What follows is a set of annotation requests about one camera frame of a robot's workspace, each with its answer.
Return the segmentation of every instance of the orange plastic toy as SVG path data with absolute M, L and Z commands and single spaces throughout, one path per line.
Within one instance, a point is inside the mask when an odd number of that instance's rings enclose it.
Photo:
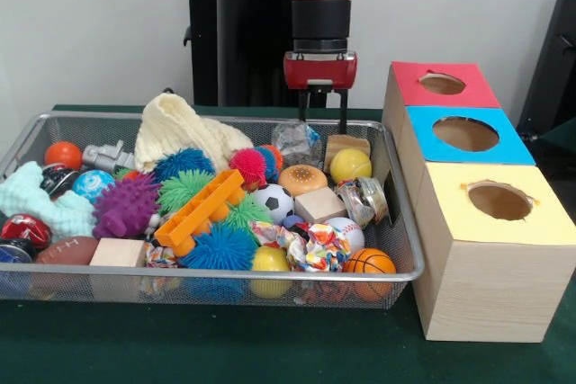
M 396 273 L 392 259 L 380 249 L 360 249 L 344 264 L 348 273 Z M 360 299 L 378 301 L 384 299 L 392 290 L 388 282 L 356 282 L 354 290 Z
M 44 164 L 64 164 L 66 168 L 79 170 L 82 167 L 82 151 L 76 144 L 59 141 L 46 150 Z
M 223 171 L 208 183 L 156 233 L 162 246 L 171 247 L 176 256 L 188 255 L 196 247 L 193 236 L 209 233 L 212 222 L 224 220 L 230 209 L 226 201 L 238 206 L 246 193 L 240 171 Z

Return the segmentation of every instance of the wire basket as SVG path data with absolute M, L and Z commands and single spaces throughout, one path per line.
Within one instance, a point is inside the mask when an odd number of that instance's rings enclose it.
M 246 133 L 255 145 L 268 144 L 281 119 L 214 117 Z M 326 143 L 338 134 L 338 121 L 308 123 Z M 115 144 L 134 149 L 139 114 L 49 112 L 32 119 L 0 162 L 2 181 L 29 161 L 42 164 L 56 141 Z M 396 274 L 237 272 L 162 268 L 90 267 L 0 263 L 0 299 L 114 301 L 170 304 L 390 308 L 409 281 L 424 270 L 412 208 L 392 135 L 381 123 L 349 121 L 348 135 L 372 146 L 373 176 L 384 186 L 391 217 L 364 230 L 366 247 L 377 247 L 394 261 Z M 370 300 L 362 293 L 372 292 Z M 262 299 L 262 292 L 280 297 Z

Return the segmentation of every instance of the yellow ball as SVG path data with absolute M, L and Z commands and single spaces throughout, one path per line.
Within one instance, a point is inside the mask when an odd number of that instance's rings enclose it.
M 370 157 L 357 148 L 340 150 L 332 158 L 330 175 L 336 183 L 356 177 L 372 177 Z
M 289 272 L 283 249 L 262 246 L 256 250 L 252 270 L 256 272 Z M 292 281 L 266 281 L 255 279 L 250 282 L 250 290 L 260 299 L 278 299 L 292 287 Z

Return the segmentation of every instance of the white wall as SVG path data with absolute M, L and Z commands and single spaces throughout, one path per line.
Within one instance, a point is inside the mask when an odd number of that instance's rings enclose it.
M 353 107 L 380 108 L 394 60 L 478 62 L 516 120 L 554 0 L 354 0 Z M 54 103 L 191 97 L 187 0 L 0 0 L 0 153 Z

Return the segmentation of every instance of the wooden cube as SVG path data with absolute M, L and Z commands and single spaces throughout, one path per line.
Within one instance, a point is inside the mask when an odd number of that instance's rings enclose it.
M 576 265 L 576 227 L 535 166 L 426 163 L 416 220 L 427 339 L 544 339 Z
M 90 265 L 106 267 L 143 267 L 146 248 L 142 240 L 102 238 Z M 92 294 L 97 301 L 138 301 L 141 276 L 110 276 L 91 274 Z
M 416 207 L 424 164 L 460 162 L 533 165 L 506 113 L 494 108 L 407 107 L 398 154 Z
M 392 62 L 382 123 L 397 146 L 407 106 L 499 108 L 500 103 L 477 65 Z
M 311 224 L 348 214 L 344 202 L 330 188 L 298 195 L 294 199 L 294 212 Z

